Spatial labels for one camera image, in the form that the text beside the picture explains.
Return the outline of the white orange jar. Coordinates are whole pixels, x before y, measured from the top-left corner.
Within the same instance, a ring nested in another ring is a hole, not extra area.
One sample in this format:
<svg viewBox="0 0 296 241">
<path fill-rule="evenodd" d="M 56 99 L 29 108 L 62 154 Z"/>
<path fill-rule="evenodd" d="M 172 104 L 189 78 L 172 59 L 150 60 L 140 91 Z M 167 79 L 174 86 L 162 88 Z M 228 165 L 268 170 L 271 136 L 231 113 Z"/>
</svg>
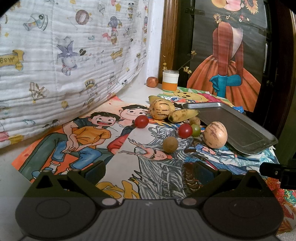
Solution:
<svg viewBox="0 0 296 241">
<path fill-rule="evenodd" d="M 162 89 L 167 91 L 176 91 L 178 87 L 179 72 L 175 70 L 164 70 Z"/>
</svg>

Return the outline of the white cartoon-print cloth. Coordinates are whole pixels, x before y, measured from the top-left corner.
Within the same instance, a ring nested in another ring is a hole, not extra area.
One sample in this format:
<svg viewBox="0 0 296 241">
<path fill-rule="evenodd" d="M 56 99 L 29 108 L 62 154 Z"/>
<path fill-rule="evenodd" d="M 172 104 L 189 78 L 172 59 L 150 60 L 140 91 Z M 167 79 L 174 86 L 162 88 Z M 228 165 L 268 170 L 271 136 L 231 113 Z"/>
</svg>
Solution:
<svg viewBox="0 0 296 241">
<path fill-rule="evenodd" d="M 1 147 L 119 92 L 147 57 L 149 1 L 1 1 Z"/>
</svg>

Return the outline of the metal baking tray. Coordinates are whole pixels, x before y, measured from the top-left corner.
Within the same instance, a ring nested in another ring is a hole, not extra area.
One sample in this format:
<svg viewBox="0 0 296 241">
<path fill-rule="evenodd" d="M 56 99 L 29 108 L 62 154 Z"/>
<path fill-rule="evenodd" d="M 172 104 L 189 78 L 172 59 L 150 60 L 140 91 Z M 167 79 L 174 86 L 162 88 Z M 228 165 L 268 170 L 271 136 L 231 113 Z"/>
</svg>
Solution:
<svg viewBox="0 0 296 241">
<path fill-rule="evenodd" d="M 269 131 L 224 103 L 185 103 L 183 108 L 197 109 L 200 120 L 206 125 L 213 121 L 224 124 L 228 143 L 243 154 L 253 155 L 278 143 L 278 139 Z"/>
</svg>

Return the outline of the silver-haired anime poster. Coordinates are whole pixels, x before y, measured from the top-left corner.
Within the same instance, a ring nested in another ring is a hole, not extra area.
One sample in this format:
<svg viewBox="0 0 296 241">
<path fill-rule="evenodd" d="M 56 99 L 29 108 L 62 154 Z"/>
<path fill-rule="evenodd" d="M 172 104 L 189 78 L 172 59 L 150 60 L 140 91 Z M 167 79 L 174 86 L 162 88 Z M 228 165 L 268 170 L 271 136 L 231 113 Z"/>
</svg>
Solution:
<svg viewBox="0 0 296 241">
<path fill-rule="evenodd" d="M 187 163 L 200 161 L 218 170 L 231 171 L 233 159 L 226 147 L 214 150 L 200 138 L 181 138 L 177 128 L 148 125 L 135 128 L 115 149 L 97 187 L 112 198 L 169 199 L 186 197 Z"/>
</svg>

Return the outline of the two boys cartoon poster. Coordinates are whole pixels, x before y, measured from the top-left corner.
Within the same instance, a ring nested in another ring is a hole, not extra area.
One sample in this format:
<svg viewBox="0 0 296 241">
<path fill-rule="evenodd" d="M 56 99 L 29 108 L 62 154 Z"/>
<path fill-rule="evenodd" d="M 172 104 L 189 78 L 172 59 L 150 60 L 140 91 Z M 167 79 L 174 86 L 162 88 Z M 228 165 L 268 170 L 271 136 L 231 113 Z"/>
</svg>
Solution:
<svg viewBox="0 0 296 241">
<path fill-rule="evenodd" d="M 43 170 L 66 174 L 97 161 L 107 164 L 134 130 L 135 119 L 148 109 L 112 97 L 29 145 L 12 165 L 33 182 Z"/>
</svg>

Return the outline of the dried yellow flower sprig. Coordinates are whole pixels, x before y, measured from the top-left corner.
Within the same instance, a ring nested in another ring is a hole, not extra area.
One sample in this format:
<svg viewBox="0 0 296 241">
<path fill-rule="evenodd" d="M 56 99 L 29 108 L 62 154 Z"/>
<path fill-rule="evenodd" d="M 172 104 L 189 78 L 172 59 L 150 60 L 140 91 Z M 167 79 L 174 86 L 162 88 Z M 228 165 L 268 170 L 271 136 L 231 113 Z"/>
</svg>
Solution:
<svg viewBox="0 0 296 241">
<path fill-rule="evenodd" d="M 183 69 L 183 71 L 187 74 L 191 74 L 192 71 L 190 70 L 190 67 L 189 67 L 189 63 L 193 60 L 193 58 L 196 56 L 196 51 L 195 50 L 192 50 L 191 53 L 190 53 L 190 58 L 187 62 L 185 62 L 178 70 L 168 70 L 167 68 L 167 64 L 164 62 L 163 63 L 163 73 L 170 73 L 170 74 L 177 74 L 179 73 L 179 71 L 181 69 Z"/>
</svg>

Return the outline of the stickered banana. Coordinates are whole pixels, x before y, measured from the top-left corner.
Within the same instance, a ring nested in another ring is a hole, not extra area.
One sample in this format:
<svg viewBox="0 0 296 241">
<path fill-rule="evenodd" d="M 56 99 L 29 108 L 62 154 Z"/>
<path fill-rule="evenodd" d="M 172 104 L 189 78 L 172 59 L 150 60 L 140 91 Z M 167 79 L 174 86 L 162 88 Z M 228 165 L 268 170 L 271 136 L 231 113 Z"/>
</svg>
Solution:
<svg viewBox="0 0 296 241">
<path fill-rule="evenodd" d="M 166 100 L 166 99 L 164 99 L 164 98 L 161 98 L 161 97 L 159 97 L 159 96 L 156 96 L 156 95 L 150 95 L 149 96 L 149 103 L 152 103 L 153 101 L 155 101 L 155 100 L 162 100 L 162 101 L 165 101 L 168 105 L 169 105 L 169 107 L 170 107 L 170 112 L 173 112 L 173 111 L 175 111 L 176 109 L 175 109 L 175 106 L 173 105 L 173 103 L 172 102 L 170 102 L 169 100 Z"/>
</svg>

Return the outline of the small brown longan by tray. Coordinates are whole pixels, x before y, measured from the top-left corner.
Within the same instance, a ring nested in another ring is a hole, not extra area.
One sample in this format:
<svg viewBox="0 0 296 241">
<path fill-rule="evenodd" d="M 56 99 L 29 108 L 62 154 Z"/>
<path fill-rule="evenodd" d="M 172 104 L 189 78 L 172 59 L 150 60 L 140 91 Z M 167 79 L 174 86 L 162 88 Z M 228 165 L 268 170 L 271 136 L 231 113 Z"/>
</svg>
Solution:
<svg viewBox="0 0 296 241">
<path fill-rule="evenodd" d="M 190 123 L 190 125 L 198 125 L 199 126 L 201 121 L 197 116 L 194 116 L 189 119 L 189 123 Z"/>
</svg>

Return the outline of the spotted banana front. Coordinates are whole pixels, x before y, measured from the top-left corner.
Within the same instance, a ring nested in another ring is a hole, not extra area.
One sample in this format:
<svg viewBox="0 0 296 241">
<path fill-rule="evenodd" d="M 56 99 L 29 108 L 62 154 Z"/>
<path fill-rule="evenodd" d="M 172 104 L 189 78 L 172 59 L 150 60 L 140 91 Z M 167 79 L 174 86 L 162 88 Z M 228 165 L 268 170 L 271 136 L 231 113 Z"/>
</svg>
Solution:
<svg viewBox="0 0 296 241">
<path fill-rule="evenodd" d="M 190 118 L 193 118 L 199 114 L 197 109 L 180 109 L 170 113 L 168 120 L 172 123 L 180 123 Z"/>
</svg>

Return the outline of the striped pepino melon near tray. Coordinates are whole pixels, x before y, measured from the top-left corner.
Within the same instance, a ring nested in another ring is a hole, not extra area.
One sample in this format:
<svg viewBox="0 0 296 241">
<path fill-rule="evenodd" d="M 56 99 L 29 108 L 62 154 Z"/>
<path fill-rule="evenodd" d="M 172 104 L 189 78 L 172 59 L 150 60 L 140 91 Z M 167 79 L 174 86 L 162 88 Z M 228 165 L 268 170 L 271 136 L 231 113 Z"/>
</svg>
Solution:
<svg viewBox="0 0 296 241">
<path fill-rule="evenodd" d="M 228 139 L 228 133 L 224 126 L 219 121 L 211 122 L 203 132 L 203 139 L 207 146 L 212 149 L 220 149 Z"/>
</svg>

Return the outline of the winnie the pooh drawing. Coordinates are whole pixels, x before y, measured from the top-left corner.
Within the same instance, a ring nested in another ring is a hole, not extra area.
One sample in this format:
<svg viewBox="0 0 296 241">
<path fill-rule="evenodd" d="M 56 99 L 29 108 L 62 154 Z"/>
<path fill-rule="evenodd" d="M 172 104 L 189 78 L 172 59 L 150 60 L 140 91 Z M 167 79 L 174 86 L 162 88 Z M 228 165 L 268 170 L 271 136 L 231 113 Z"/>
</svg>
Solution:
<svg viewBox="0 0 296 241">
<path fill-rule="evenodd" d="M 210 94 L 208 91 L 195 90 L 184 87 L 177 87 L 176 91 L 163 90 L 162 93 L 158 94 L 158 97 L 162 97 L 166 100 L 175 103 L 203 103 L 203 102 L 220 102 L 227 104 L 230 107 L 234 105 L 225 98 Z"/>
</svg>

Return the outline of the girl orange dress poster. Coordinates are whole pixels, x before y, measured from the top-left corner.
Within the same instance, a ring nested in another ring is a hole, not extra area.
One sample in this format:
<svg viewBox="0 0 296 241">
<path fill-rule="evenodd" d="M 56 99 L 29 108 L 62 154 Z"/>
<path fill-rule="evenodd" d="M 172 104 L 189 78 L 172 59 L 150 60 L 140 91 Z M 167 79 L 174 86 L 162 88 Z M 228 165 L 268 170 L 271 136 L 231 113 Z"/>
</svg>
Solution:
<svg viewBox="0 0 296 241">
<path fill-rule="evenodd" d="M 196 1 L 187 87 L 228 99 L 253 112 L 266 49 L 263 1 Z"/>
</svg>

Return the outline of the red cherry tomato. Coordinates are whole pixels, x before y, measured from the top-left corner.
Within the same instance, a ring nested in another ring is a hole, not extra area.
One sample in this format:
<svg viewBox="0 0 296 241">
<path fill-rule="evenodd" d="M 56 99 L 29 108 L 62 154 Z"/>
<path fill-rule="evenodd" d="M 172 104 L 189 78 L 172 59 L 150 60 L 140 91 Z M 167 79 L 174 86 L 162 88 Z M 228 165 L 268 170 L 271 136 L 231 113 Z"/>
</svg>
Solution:
<svg viewBox="0 0 296 241">
<path fill-rule="evenodd" d="M 178 128 L 178 135 L 181 138 L 188 138 L 192 135 L 193 129 L 190 124 L 184 123 Z"/>
<path fill-rule="evenodd" d="M 134 124 L 137 128 L 145 128 L 149 124 L 149 118 L 145 115 L 139 115 L 134 120 Z"/>
</svg>

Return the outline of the brown longan fruit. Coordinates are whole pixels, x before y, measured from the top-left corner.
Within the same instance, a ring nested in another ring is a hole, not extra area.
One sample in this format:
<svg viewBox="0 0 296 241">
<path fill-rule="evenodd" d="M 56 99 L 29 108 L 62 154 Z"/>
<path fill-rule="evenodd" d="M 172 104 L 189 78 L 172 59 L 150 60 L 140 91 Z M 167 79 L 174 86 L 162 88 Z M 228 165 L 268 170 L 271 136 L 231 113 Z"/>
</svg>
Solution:
<svg viewBox="0 0 296 241">
<path fill-rule="evenodd" d="M 178 140 L 175 137 L 166 137 L 163 141 L 163 149 L 166 153 L 173 153 L 178 148 Z"/>
</svg>

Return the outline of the green cherry tomato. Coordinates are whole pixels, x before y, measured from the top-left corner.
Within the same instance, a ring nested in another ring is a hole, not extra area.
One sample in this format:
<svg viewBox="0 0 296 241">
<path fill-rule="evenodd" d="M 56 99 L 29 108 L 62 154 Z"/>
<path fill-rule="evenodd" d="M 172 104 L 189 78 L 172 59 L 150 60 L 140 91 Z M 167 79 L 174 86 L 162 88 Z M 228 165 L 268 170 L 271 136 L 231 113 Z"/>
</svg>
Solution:
<svg viewBox="0 0 296 241">
<path fill-rule="evenodd" d="M 191 127 L 192 127 L 192 131 L 193 131 L 192 136 L 193 137 L 198 137 L 200 135 L 200 133 L 201 133 L 200 126 L 198 124 L 192 124 Z"/>
</svg>

